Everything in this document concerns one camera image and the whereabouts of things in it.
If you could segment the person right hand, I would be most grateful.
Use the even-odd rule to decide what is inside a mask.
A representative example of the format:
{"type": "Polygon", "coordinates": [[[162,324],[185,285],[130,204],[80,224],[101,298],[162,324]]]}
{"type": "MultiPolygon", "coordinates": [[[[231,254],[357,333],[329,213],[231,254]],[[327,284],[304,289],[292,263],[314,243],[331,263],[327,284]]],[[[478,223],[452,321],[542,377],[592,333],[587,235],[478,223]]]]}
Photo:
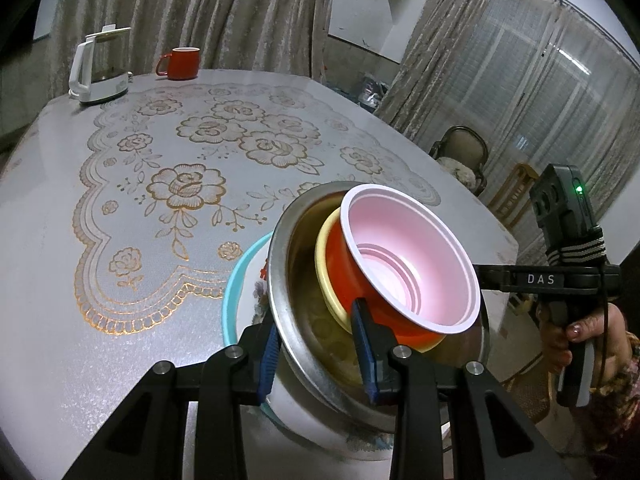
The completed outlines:
{"type": "Polygon", "coordinates": [[[537,307],[536,315],[542,356],[552,374],[559,375],[570,365],[573,359],[570,345],[582,342],[592,342],[596,350],[591,385],[604,386],[631,361],[626,321],[615,304],[608,304],[608,312],[599,309],[567,328],[552,323],[550,309],[544,304],[537,307]]]}

